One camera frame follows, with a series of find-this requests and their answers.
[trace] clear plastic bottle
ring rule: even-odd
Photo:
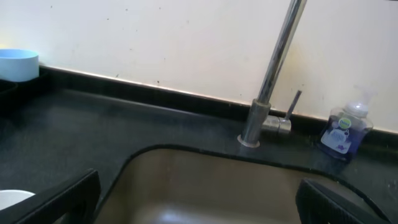
[[[351,161],[361,144],[363,137],[373,128],[366,118],[368,104],[374,93],[364,88],[363,97],[347,103],[344,108],[335,108],[330,112],[328,124],[321,133],[318,147],[325,153],[343,161]]]

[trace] faucet body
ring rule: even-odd
[[[262,124],[267,119],[269,110],[271,109],[269,99],[274,90],[280,69],[284,64],[287,51],[289,50],[290,43],[292,42],[297,25],[303,14],[306,2],[307,0],[291,0],[290,2],[259,95],[256,99],[253,99],[243,133],[238,136],[239,142],[247,147],[258,147],[260,145],[258,140]]]

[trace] countertop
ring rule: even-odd
[[[397,151],[361,146],[350,164],[316,148],[313,136],[262,136],[257,149],[236,137],[243,122],[74,90],[39,96],[0,118],[0,189],[40,192],[85,169],[101,181],[101,203],[134,155],[181,148],[325,175],[368,195],[398,223]]]

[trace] kitchen sink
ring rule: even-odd
[[[156,149],[125,167],[95,224],[300,223],[295,194],[303,178],[374,213],[352,191],[320,175]]]

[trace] faucet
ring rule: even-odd
[[[296,97],[284,118],[268,116],[271,109],[269,99],[274,90],[280,69],[284,64],[287,51],[289,50],[290,43],[292,42],[297,25],[299,24],[301,15],[303,14],[306,2],[307,0],[291,0],[290,2],[282,30],[280,31],[278,41],[274,52],[272,53],[271,61],[269,62],[259,95],[257,98],[253,99],[246,125],[242,134],[238,136],[238,141],[244,146],[260,146],[259,138],[262,129],[268,129],[270,131],[274,130],[279,133],[290,132],[291,122],[289,117],[296,102],[299,100],[301,91],[299,90],[297,92]]]

